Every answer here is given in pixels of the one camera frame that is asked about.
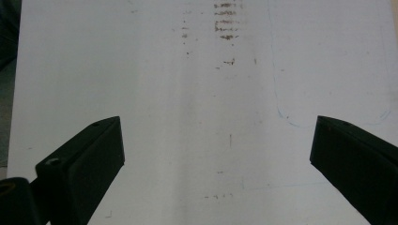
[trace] white paper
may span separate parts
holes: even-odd
[[[397,144],[390,1],[23,2],[8,176],[120,115],[89,224],[368,224],[309,161],[318,114]]]

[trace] clip jaw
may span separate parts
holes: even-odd
[[[318,116],[310,161],[371,224],[398,224],[397,147]]]
[[[37,225],[50,220],[53,225],[85,225],[124,161],[120,118],[93,123],[43,159],[36,166],[38,178],[30,186],[23,178],[1,181],[0,188],[5,184],[17,188],[0,191],[0,218],[9,218],[6,222],[10,224]],[[18,195],[24,197],[15,202],[11,195],[20,188]],[[5,197],[11,200],[8,205],[3,203]],[[23,203],[28,210],[17,209],[16,203]],[[11,220],[12,215],[21,218],[26,212],[34,220]]]

